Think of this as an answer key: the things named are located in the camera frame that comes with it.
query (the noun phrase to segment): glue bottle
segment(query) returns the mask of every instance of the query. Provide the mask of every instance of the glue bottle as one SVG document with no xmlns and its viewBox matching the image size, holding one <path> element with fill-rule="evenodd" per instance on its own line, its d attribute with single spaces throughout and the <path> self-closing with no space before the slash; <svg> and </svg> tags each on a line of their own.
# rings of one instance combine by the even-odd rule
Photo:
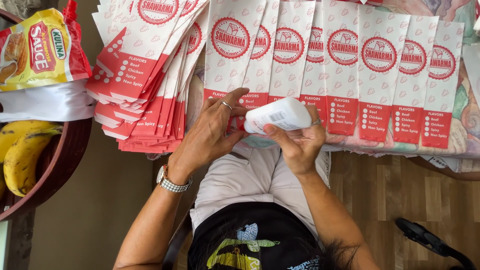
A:
<svg viewBox="0 0 480 270">
<path fill-rule="evenodd" d="M 300 101 L 286 97 L 250 110 L 245 115 L 244 128 L 248 133 L 266 135 L 266 124 L 273 124 L 283 130 L 296 130 L 310 127 L 312 118 Z"/>
</svg>

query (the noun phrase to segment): hand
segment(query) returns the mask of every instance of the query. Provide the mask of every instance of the hand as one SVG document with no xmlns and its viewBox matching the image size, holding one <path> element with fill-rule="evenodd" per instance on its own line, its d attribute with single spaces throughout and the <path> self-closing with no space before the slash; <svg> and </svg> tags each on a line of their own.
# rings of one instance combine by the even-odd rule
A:
<svg viewBox="0 0 480 270">
<path fill-rule="evenodd" d="M 235 131 L 226 137 L 230 116 L 242 116 L 248 111 L 237 100 L 249 92 L 248 88 L 237 88 L 223 98 L 205 100 L 202 111 L 186 134 L 182 143 L 168 159 L 170 168 L 176 172 L 191 174 L 196 169 L 230 153 L 233 146 L 248 136 L 245 131 Z"/>
<path fill-rule="evenodd" d="M 305 107 L 310 113 L 312 121 L 320 118 L 314 105 Z M 315 159 L 325 142 L 325 129 L 321 124 L 292 131 L 284 131 L 277 126 L 267 124 L 264 131 L 280 145 L 283 159 L 295 176 L 301 177 L 317 173 Z"/>
</svg>

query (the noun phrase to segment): ring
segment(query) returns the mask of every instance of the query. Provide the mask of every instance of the ring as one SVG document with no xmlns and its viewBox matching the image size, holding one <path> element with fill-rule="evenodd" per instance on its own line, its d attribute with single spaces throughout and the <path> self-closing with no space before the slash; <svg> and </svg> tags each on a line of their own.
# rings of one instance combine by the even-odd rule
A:
<svg viewBox="0 0 480 270">
<path fill-rule="evenodd" d="M 223 105 L 227 106 L 230 110 L 232 110 L 232 107 L 230 107 L 230 105 L 225 101 L 222 100 L 220 103 L 222 103 Z"/>
<path fill-rule="evenodd" d="M 320 125 L 320 124 L 322 124 L 322 120 L 320 120 L 320 118 L 312 123 L 312 125 Z"/>
</svg>

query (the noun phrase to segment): white plastic bag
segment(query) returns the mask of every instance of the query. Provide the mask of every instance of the white plastic bag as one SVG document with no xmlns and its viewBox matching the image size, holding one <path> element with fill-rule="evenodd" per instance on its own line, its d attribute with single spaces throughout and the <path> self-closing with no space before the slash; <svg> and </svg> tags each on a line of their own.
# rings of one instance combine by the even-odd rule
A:
<svg viewBox="0 0 480 270">
<path fill-rule="evenodd" d="M 74 121 L 93 117 L 96 101 L 86 93 L 86 80 L 0 92 L 0 122 L 18 120 Z"/>
</svg>

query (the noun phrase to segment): fruit bowl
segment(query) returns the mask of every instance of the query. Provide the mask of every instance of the fruit bowl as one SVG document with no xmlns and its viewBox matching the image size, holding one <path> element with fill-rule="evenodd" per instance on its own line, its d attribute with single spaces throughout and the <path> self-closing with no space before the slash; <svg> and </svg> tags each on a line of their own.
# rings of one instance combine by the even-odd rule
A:
<svg viewBox="0 0 480 270">
<path fill-rule="evenodd" d="M 21 21 L 17 16 L 0 9 L 1 29 Z M 5 190 L 0 199 L 0 221 L 35 209 L 68 181 L 82 160 L 91 129 L 91 118 L 63 123 L 63 133 L 52 138 L 38 160 L 34 188 L 25 197 L 15 196 Z"/>
</svg>

